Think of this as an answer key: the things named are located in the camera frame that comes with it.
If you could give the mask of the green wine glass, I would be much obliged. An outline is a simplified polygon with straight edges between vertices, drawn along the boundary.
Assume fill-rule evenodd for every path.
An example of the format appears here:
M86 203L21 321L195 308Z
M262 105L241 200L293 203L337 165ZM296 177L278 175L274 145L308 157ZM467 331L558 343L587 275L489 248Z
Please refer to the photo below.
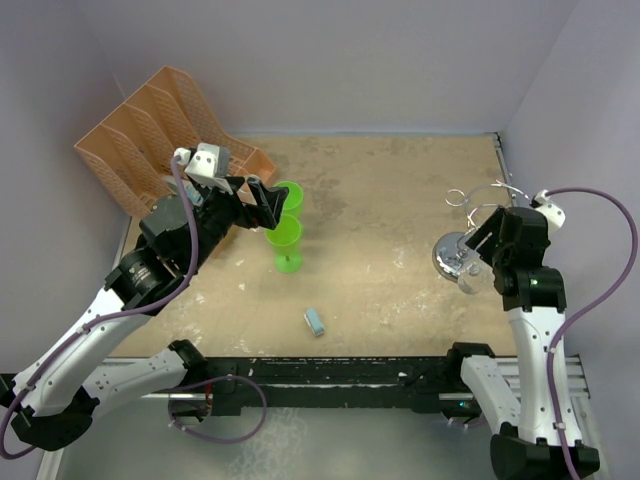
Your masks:
M274 253L276 269L285 274L297 272L303 263L300 242L303 228L299 220L291 215L283 214L280 222L273 230L266 230L267 242Z
M304 191L302 187L292 181L277 182L275 187L288 189L282 213L294 218L299 218L304 207Z

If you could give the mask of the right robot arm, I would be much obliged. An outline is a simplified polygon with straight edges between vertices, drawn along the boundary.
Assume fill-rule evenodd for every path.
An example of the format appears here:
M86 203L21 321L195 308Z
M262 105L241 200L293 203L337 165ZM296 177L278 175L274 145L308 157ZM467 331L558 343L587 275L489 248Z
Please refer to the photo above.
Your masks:
M585 479L601 466L584 444L568 386L566 295L561 273L544 265L550 236L565 221L554 203L499 207L466 240L494 275L517 353L520 389L497 362L473 353L445 366L446 383L471 390L491 428L490 458L499 479Z

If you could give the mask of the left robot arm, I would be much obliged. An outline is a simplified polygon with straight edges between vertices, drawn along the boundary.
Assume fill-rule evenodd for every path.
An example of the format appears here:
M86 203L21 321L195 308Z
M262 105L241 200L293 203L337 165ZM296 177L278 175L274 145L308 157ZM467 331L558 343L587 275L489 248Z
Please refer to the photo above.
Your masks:
M188 287L232 226L276 228L288 188L268 188L255 175L227 182L227 191L198 186L198 205L183 187L155 202L139 223L135 249L106 277L79 320L30 367L2 375L3 430L13 430L30 450L56 451L94 420L141 396L202 387L207 361L188 340L175 340L115 373L102 363Z

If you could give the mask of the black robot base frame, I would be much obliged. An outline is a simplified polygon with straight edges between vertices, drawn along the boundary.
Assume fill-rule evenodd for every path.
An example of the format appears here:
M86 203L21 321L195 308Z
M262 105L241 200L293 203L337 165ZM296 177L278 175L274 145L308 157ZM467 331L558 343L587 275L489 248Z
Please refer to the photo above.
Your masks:
M403 409L475 416L480 408L461 379L464 359L494 355L486 344L456 342L444 356L205 357L188 340L170 350L186 363L181 417L237 416L245 408Z

